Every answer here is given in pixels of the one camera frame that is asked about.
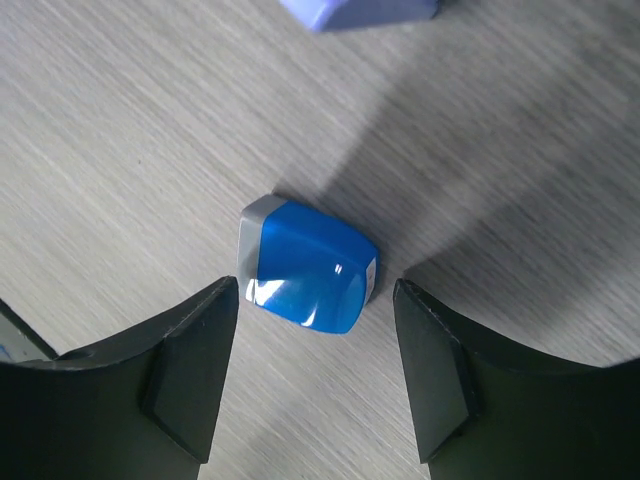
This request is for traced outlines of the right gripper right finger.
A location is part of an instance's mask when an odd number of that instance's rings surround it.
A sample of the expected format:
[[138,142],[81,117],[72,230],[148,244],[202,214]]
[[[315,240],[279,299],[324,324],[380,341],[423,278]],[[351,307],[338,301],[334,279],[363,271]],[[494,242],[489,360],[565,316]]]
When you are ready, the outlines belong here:
[[420,461],[434,479],[635,479],[639,363],[543,353],[400,279],[394,319]]

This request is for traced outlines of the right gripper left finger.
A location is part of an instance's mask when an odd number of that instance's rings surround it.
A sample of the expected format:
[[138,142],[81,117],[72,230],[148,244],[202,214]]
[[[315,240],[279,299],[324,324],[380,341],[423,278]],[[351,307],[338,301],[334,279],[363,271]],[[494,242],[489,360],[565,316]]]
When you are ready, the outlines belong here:
[[5,479],[194,479],[209,460],[239,307],[227,276],[52,360],[1,366]]

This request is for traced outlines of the blue stamp block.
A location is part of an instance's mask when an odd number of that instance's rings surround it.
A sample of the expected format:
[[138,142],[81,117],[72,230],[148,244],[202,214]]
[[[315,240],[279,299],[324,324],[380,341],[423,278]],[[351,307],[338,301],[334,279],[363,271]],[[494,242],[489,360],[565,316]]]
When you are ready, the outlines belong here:
[[349,332],[368,303],[380,255],[344,221],[268,194],[241,213],[237,281],[241,297],[301,327]]

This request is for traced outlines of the purple drawer bin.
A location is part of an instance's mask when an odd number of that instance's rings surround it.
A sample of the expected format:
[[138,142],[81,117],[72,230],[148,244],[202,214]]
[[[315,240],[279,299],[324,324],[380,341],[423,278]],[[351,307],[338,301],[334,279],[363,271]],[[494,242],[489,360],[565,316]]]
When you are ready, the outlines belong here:
[[441,6],[438,0],[280,0],[279,3],[313,32],[430,20]]

